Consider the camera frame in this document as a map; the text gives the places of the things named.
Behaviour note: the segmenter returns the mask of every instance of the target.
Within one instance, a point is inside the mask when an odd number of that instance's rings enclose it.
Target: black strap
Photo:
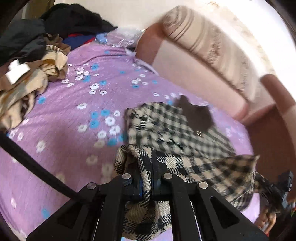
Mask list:
[[[81,195],[69,188],[53,174],[44,169],[38,162],[36,162],[28,153],[26,153],[19,145],[8,138],[0,131],[0,147],[2,147],[9,155],[15,158],[30,172],[39,177],[42,181],[50,185],[58,192],[65,196],[80,202],[87,202]]]

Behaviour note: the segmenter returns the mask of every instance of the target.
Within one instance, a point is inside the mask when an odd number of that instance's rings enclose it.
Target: bed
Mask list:
[[[116,151],[126,141],[126,108],[146,102],[173,104],[182,94],[195,105],[209,105],[216,125],[230,139],[236,154],[252,154],[241,123],[138,65],[124,48],[91,42],[68,57],[66,79],[50,83],[26,119],[8,136],[72,189],[79,191],[89,182],[111,180]],[[0,156],[0,183],[5,183],[0,192],[0,212],[24,240],[68,199],[3,149]],[[254,222],[259,209],[259,196],[254,194],[243,214]],[[172,233],[168,230],[155,240],[172,240]]]

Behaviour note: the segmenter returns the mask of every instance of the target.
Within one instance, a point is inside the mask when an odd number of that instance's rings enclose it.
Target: black garment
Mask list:
[[[0,66],[9,59],[19,59],[20,63],[40,60],[45,54],[44,33],[42,19],[12,22],[0,38]]]
[[[54,5],[40,18],[44,20],[47,33],[59,34],[63,39],[73,33],[96,35],[117,28],[103,20],[99,14],[88,11],[79,4]]]

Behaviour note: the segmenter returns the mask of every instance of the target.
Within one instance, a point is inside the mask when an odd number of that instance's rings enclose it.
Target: blue flower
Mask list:
[[[101,80],[99,83],[100,83],[100,85],[106,85],[107,84],[107,81]]]
[[[95,129],[99,126],[100,122],[97,120],[92,120],[89,124],[90,129]]]
[[[124,142],[126,140],[127,140],[127,134],[126,133],[122,133],[122,134],[119,135],[118,141]]]
[[[41,214],[44,219],[48,219],[50,217],[50,213],[46,208],[42,208]]]
[[[85,79],[82,81],[83,83],[89,82],[91,80],[91,76],[90,75],[86,75]]]
[[[99,68],[99,65],[98,64],[93,64],[91,66],[91,70],[97,70]]]
[[[110,114],[110,111],[109,111],[109,110],[103,109],[103,110],[101,111],[101,115],[102,115],[102,116],[108,116],[109,114]]]
[[[91,118],[92,119],[97,119],[98,117],[99,117],[99,113],[98,112],[94,111],[94,112],[91,113]]]
[[[38,100],[38,104],[43,104],[45,102],[46,98],[41,96]]]
[[[115,146],[117,144],[117,140],[116,139],[110,139],[107,142],[107,146]]]

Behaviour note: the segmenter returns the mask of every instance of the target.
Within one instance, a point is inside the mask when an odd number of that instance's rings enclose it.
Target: white wall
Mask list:
[[[210,0],[56,0],[79,3],[113,25],[147,28],[177,5],[196,8]],[[296,50],[283,20],[265,0],[216,0],[227,6],[253,33],[277,76],[296,99]]]

